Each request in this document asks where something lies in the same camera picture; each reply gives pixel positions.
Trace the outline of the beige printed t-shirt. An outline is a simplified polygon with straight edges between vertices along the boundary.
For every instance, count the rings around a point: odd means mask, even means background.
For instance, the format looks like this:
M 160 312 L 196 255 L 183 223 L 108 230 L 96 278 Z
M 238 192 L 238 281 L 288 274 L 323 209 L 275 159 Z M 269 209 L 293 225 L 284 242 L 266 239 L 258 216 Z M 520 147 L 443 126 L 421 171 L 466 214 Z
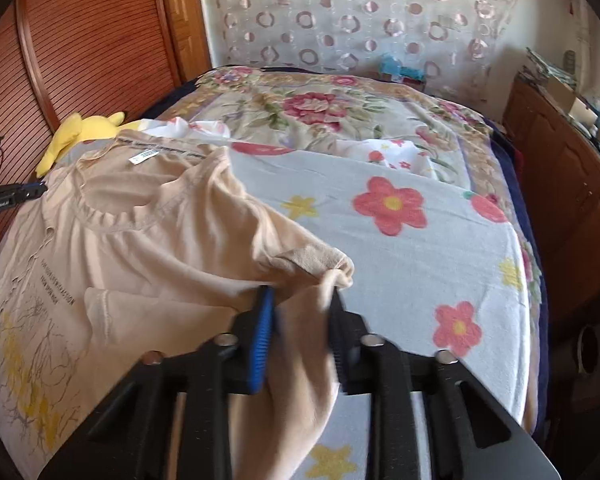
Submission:
M 36 478 L 146 351 L 176 356 L 276 291 L 264 390 L 230 408 L 239 479 L 288 479 L 337 397 L 326 309 L 351 259 L 247 193 L 224 146 L 125 133 L 53 170 L 0 253 L 0 438 Z

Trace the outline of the yellow plush toy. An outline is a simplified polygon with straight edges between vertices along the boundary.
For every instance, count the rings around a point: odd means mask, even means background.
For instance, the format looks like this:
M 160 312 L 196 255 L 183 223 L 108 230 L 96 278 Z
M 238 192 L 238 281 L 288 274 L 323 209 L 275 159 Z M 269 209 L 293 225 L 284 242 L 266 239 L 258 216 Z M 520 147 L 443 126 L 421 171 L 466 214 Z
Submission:
M 122 130 L 137 130 L 138 128 L 140 128 L 140 121 L 126 122 L 123 112 L 117 112 L 110 116 L 88 117 L 73 113 L 55 131 L 50 144 L 35 168 L 35 177 L 38 179 L 44 177 L 52 169 L 54 163 L 58 162 L 76 144 L 112 139 Z

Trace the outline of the white flower print sheet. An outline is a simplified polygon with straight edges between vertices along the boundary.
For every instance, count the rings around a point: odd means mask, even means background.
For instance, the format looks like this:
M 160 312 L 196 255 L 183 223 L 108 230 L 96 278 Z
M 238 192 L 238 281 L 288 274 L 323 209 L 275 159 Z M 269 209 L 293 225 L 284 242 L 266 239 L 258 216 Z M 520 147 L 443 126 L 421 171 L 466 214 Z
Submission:
M 530 314 L 518 236 L 488 200 L 350 158 L 201 136 L 130 134 L 146 221 L 134 295 L 91 295 L 93 337 L 138 353 L 197 348 L 275 292 L 265 384 L 230 404 L 241 479 L 358 474 L 365 417 L 339 401 L 327 310 L 348 306 L 401 348 L 468 362 L 524 414 Z

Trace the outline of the floral rose blanket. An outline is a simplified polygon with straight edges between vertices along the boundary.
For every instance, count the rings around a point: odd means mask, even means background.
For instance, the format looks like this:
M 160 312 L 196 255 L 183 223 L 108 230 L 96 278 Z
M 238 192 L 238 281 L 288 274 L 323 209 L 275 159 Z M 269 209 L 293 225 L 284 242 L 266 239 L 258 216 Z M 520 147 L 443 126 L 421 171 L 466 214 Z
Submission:
M 227 125 L 258 160 L 251 192 L 352 258 L 352 309 L 408 351 L 454 351 L 539 425 L 545 290 L 498 125 L 400 84 L 244 66 L 210 70 L 152 114 Z

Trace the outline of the blue tissue box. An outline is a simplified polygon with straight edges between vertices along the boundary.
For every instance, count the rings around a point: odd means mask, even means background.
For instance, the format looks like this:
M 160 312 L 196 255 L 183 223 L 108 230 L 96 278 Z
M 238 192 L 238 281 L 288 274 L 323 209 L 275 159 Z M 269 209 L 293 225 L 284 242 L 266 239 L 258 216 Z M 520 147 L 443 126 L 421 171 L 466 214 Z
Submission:
M 405 79 L 424 84 L 426 75 L 422 70 L 404 66 L 400 60 L 390 54 L 380 58 L 379 75 L 389 78 L 392 82 L 403 82 Z

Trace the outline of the wooden sideboard cabinet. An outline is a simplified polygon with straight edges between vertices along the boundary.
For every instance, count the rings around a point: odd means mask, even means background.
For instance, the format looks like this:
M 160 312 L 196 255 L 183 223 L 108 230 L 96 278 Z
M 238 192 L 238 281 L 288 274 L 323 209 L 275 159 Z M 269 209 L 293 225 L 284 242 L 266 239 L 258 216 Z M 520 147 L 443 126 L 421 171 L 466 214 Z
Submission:
M 519 182 L 558 323 L 600 292 L 600 154 L 521 76 L 503 126 L 522 157 Z

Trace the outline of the cardboard box on cabinet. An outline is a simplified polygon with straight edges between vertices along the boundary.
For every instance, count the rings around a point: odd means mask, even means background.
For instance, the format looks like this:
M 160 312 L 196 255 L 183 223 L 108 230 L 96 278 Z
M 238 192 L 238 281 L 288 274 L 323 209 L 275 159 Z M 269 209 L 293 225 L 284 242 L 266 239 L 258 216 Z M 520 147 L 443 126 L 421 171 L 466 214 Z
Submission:
M 592 107 L 580 99 L 573 88 L 555 77 L 550 77 L 544 84 L 544 90 L 568 117 L 574 119 L 585 129 L 591 129 L 594 126 L 597 119 L 596 113 Z

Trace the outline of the sheer circle pattern curtain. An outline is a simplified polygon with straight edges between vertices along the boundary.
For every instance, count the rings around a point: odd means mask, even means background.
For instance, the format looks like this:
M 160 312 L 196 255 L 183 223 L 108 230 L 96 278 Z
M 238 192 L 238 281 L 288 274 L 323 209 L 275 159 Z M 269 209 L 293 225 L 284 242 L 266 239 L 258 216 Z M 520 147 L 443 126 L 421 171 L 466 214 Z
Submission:
M 443 99 L 486 97 L 517 0 L 201 0 L 215 65 L 380 74 L 414 70 Z

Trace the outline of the stack of papers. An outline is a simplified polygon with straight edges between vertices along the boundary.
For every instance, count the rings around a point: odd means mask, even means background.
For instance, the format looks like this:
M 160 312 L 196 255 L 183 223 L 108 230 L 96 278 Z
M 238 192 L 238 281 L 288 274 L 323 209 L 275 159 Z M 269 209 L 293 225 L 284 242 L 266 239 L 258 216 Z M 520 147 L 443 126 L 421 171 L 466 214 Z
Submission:
M 527 58 L 533 66 L 531 73 L 534 78 L 541 82 L 547 82 L 554 78 L 572 90 L 577 89 L 577 79 L 573 74 L 562 70 L 558 66 L 547 62 L 539 53 L 536 53 L 530 48 L 526 48 Z

